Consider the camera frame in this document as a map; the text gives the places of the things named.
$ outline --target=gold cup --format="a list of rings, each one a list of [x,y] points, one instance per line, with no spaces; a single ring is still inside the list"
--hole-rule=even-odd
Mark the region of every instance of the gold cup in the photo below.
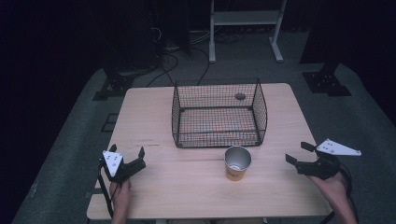
[[[232,181],[242,179],[251,164],[251,156],[244,147],[229,147],[224,154],[227,177]]]

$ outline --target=gray carpet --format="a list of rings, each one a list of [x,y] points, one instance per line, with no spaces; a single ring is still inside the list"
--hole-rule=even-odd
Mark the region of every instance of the gray carpet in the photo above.
[[[244,40],[234,44],[217,44],[217,62],[210,64],[204,78],[258,77],[262,83],[290,84],[317,143],[331,138],[362,152],[359,158],[340,157],[353,175],[353,198],[361,223],[393,223],[396,220],[395,126],[364,89],[359,77],[342,64],[335,74],[352,96],[311,93],[302,72],[318,71],[321,64],[299,64],[308,33],[279,35],[283,63],[276,62],[269,35],[245,35]],[[207,43],[194,47],[208,51]],[[182,51],[173,55],[178,58],[177,67],[169,72],[173,81],[199,79],[203,75],[207,58],[200,50],[193,49],[191,56]],[[165,69],[175,62],[173,57],[163,58]],[[162,72],[158,69],[138,77],[133,87],[147,87]],[[111,137],[111,133],[102,132],[102,127],[109,114],[120,111],[123,100],[122,97],[92,100],[105,80],[104,72],[98,70],[81,92],[13,223],[87,223],[86,210],[96,182],[98,159]],[[165,75],[150,87],[170,85],[172,82]],[[269,223],[319,223],[322,219],[272,217]]]

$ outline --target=metal wire cage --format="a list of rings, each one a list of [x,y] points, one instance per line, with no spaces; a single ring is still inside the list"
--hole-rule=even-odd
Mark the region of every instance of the metal wire cage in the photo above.
[[[257,78],[176,82],[172,135],[177,147],[259,146],[266,127]]]

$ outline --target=dark background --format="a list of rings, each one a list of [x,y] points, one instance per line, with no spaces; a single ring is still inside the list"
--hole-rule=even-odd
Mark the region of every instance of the dark background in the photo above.
[[[1,220],[10,222],[18,211],[81,90],[104,60],[156,64],[152,59],[159,51],[146,41],[149,27],[137,26],[138,20],[161,26],[186,49],[187,30],[175,26],[208,28],[210,1],[129,1],[134,9],[146,2],[154,11],[136,17],[124,10],[124,16],[135,17],[120,21],[115,18],[117,7],[100,7],[107,1],[1,1]],[[228,6],[227,0],[217,3],[219,10]],[[279,1],[230,1],[230,6],[272,9]],[[282,29],[312,28],[302,63],[322,63],[333,45],[342,46],[340,61],[361,77],[395,123],[394,11],[392,1],[386,0],[289,0]],[[133,41],[125,41],[124,35]]]

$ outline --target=human hand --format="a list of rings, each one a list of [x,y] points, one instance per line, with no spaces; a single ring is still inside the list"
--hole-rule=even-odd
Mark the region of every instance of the human hand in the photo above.
[[[114,214],[111,220],[112,224],[124,224],[128,217],[129,207],[131,204],[131,180],[128,178],[121,184],[111,182],[110,194],[114,206]]]
[[[357,223],[347,198],[347,182],[340,172],[325,180],[312,175],[306,177],[318,187],[340,223]]]

